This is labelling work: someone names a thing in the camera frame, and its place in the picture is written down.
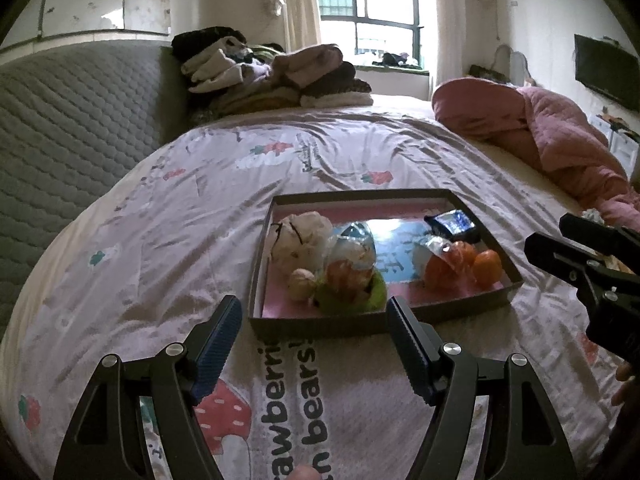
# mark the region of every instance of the windowsill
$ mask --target windowsill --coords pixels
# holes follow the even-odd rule
[[[379,65],[354,65],[356,70],[361,72],[397,72],[401,74],[415,74],[429,76],[428,70],[417,70],[415,68],[403,68],[401,66],[379,66]]]

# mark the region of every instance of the television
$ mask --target television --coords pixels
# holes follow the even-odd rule
[[[575,34],[575,78],[623,107],[640,112],[638,58],[621,47]]]

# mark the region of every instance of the blue package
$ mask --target blue package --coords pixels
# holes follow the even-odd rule
[[[460,209],[453,209],[437,216],[425,216],[424,221],[430,225],[434,234],[452,242],[462,240],[477,244],[480,241],[480,229]]]

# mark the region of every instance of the white curtain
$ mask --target white curtain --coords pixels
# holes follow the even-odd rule
[[[464,75],[466,41],[465,0],[436,0],[438,49],[435,86]]]
[[[271,3],[274,14],[279,15],[281,7],[288,52],[321,43],[318,0],[271,0]]]

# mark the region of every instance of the garlic bulb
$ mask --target garlic bulb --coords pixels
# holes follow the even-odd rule
[[[329,219],[317,211],[289,215],[271,225],[271,262],[285,276],[296,269],[316,272],[333,231]]]
[[[287,293],[293,301],[305,301],[316,290],[316,277],[306,269],[296,269],[289,276]]]

